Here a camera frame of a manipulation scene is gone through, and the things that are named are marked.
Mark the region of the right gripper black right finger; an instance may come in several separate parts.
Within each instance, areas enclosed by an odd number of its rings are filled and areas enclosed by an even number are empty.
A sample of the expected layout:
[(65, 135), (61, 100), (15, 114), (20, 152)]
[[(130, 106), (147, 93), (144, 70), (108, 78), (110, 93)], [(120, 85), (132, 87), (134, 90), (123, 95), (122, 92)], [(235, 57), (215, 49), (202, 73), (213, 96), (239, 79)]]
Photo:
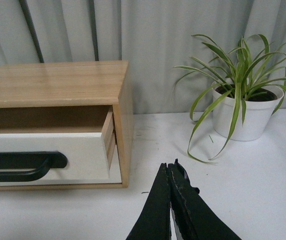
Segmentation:
[(178, 240), (239, 240), (190, 184), (186, 170), (176, 159), (167, 166), (172, 218)]

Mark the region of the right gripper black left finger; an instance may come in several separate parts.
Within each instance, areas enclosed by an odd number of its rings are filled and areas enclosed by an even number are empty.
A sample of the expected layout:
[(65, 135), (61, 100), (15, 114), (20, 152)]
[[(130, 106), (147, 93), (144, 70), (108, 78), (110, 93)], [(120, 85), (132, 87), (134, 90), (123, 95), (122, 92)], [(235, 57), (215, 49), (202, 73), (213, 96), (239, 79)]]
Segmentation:
[(167, 177), (167, 165), (162, 163), (143, 210), (127, 239), (169, 240), (170, 238), (170, 187)]

